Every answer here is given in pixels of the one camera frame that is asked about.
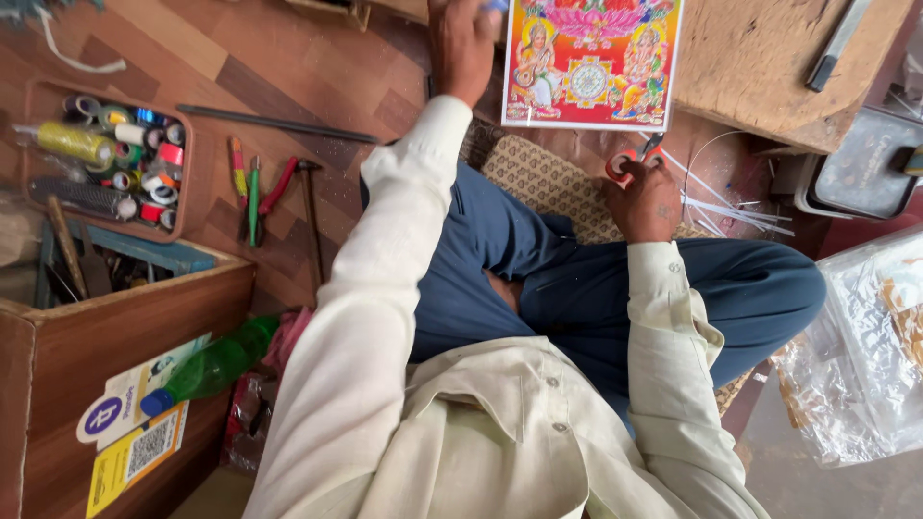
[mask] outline blue trousers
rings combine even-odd
[[[363,188],[363,202],[367,192]],[[546,335],[616,412],[628,407],[629,271],[625,242],[578,245],[570,219],[539,215],[464,163],[436,253],[419,284],[411,362],[502,337]],[[678,240],[689,284],[725,336],[716,386],[801,332],[823,304],[814,262],[768,241]],[[483,269],[523,281],[521,315]]]

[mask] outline tattoo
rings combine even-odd
[[[665,204],[657,205],[657,216],[663,218],[664,220],[669,220],[670,215],[673,213],[673,209]]]

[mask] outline hand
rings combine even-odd
[[[500,12],[481,8],[483,0],[429,0],[429,29],[438,92],[474,108],[494,65],[493,34]]]
[[[642,163],[622,163],[622,173],[631,173],[634,181],[622,189],[608,177],[601,190],[605,206],[612,213],[618,230],[633,243],[670,241],[679,224],[682,206],[679,189],[663,164],[649,167]]]

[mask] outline religious picture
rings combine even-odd
[[[664,131],[682,0],[510,2],[504,126]]]

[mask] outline shirt sleeve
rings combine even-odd
[[[400,422],[416,286],[449,211],[471,118],[461,100],[434,98],[402,140],[362,164],[370,201],[285,369],[245,518],[361,505]]]
[[[629,420],[647,469],[699,517],[767,518],[744,488],[709,367],[724,336],[689,287],[676,242],[629,245]]]

